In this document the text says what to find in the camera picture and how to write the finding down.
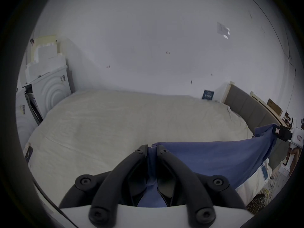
washing machine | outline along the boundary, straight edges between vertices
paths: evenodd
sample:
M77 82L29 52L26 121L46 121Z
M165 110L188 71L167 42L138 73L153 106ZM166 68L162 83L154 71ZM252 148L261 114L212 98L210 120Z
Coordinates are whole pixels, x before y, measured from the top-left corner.
M28 105L25 96L25 88L22 88L16 94L16 124L20 145L23 150L32 132L38 127Z
M31 83L35 105L43 119L49 110L71 95L66 69L67 66L59 67Z

blue cloth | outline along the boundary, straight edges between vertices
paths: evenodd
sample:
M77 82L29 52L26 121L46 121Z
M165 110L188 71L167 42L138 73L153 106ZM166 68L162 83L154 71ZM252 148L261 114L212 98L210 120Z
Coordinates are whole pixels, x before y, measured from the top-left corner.
M147 192L138 207L166 207L157 193L156 160L158 144L163 145L193 172L207 176L225 176L236 189L251 177L268 158L277 137L272 133L274 124L258 127L254 137L231 142L166 142L148 148Z

person's arm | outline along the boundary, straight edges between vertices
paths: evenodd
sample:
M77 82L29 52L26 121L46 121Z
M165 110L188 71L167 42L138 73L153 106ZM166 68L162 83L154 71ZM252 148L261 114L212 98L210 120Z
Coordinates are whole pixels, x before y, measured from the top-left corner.
M293 172L293 170L295 168L295 165L298 163L299 156L300 156L301 152L302 152L302 148L299 148L299 147L296 147L293 150L291 150L290 147L288 148L287 157L286 157L287 161L288 161L289 156L291 154L295 155L294 158L293 158L293 160L292 160L291 166L290 166L289 176L292 174L292 172Z

white box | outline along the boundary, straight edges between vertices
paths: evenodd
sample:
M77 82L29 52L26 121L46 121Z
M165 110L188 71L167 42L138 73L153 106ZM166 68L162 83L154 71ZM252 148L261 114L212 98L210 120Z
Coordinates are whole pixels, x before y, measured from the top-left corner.
M57 56L57 44L38 45L34 52L34 62L44 62L55 56Z
M29 84L40 76L63 66L65 66L65 56L62 53L45 61L29 63L25 69L26 81Z

black phone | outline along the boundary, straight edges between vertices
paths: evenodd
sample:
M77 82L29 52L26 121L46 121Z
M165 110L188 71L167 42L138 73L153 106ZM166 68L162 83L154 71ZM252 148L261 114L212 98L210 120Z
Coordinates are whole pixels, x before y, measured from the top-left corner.
M26 155L25 155L25 160L26 160L26 163L27 163L27 164L28 164L28 162L29 162L29 159L30 159L32 153L33 153L33 148L30 146L30 147L28 148L28 151L26 152Z

